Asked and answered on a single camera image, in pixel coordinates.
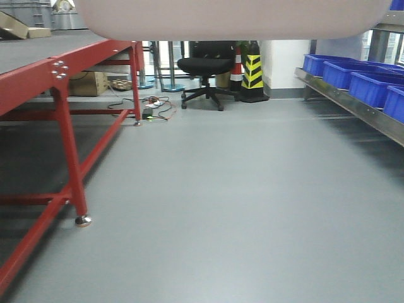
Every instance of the metal shelf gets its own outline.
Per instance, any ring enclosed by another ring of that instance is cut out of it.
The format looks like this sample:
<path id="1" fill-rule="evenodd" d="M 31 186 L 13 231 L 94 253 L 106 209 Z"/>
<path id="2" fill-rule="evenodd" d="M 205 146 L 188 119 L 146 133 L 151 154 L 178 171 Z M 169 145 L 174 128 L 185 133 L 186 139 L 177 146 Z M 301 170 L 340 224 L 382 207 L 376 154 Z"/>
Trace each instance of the metal shelf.
<path id="1" fill-rule="evenodd" d="M 301 68 L 295 70 L 296 76 L 307 86 L 319 92 L 334 103 L 343 107 L 359 119 L 368 123 L 387 137 L 404 146 L 404 124 L 383 114 L 381 111 L 324 82 Z"/>
<path id="2" fill-rule="evenodd" d="M 404 33 L 404 11 L 388 11 L 383 20 L 373 29 Z"/>

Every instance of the leveling foot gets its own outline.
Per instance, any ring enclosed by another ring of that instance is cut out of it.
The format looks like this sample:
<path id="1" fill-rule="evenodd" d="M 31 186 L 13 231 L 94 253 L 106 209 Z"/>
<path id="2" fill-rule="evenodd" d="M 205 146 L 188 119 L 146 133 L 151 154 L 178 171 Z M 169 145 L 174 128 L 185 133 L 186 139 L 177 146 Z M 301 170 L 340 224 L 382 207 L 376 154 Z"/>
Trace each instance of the leveling foot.
<path id="1" fill-rule="evenodd" d="M 92 219 L 91 219 L 91 217 L 84 215 L 84 216 L 77 217 L 74 222 L 77 227 L 86 227 L 86 226 L 89 226 L 89 224 L 91 224 Z"/>

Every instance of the white wall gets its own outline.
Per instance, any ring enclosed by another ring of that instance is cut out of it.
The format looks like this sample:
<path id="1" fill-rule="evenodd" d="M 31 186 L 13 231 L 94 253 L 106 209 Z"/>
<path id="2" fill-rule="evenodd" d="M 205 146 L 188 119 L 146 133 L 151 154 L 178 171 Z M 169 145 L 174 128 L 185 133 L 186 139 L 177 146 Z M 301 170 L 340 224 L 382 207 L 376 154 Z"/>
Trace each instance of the white wall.
<path id="1" fill-rule="evenodd" d="M 309 40 L 261 41 L 263 81 L 272 89 L 303 88 L 303 82 L 295 77 L 295 69 L 303 67 L 309 47 Z"/>

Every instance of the white overhead object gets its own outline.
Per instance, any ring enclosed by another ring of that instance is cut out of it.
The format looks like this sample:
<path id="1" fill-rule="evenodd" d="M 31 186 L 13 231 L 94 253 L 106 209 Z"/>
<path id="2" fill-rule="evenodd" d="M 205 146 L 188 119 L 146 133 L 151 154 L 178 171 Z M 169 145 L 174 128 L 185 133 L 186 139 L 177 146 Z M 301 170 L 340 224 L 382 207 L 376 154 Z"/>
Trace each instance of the white overhead object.
<path id="1" fill-rule="evenodd" d="M 391 0 L 75 0 L 116 40 L 337 39 L 378 23 Z"/>

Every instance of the baseboard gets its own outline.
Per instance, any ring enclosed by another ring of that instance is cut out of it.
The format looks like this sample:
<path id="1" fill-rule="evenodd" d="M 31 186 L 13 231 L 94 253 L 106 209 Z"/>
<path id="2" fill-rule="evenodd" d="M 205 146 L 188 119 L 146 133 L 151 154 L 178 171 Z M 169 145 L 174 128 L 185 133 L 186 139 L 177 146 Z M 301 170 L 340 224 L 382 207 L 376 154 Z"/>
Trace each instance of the baseboard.
<path id="1" fill-rule="evenodd" d="M 303 88 L 270 88 L 264 83 L 264 93 L 271 99 L 303 98 Z"/>

